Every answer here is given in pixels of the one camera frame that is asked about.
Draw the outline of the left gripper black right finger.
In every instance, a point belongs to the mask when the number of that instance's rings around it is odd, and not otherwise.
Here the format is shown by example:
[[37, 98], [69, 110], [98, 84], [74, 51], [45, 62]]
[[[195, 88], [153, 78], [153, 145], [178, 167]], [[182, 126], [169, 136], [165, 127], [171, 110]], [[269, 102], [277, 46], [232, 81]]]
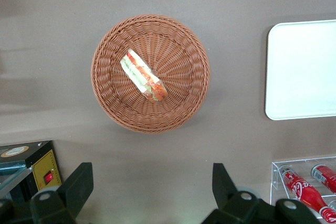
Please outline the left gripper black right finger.
[[217, 203], [203, 223], [265, 223], [260, 200], [248, 191], [239, 191], [222, 163], [213, 164], [212, 191]]

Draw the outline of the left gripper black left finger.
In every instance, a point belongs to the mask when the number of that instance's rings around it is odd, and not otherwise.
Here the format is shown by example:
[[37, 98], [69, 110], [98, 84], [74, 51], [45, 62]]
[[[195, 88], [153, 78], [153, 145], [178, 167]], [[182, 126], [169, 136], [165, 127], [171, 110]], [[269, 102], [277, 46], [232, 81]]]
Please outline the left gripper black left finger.
[[76, 223], [92, 191], [92, 163], [84, 162], [56, 190], [43, 189], [30, 200], [33, 223]]

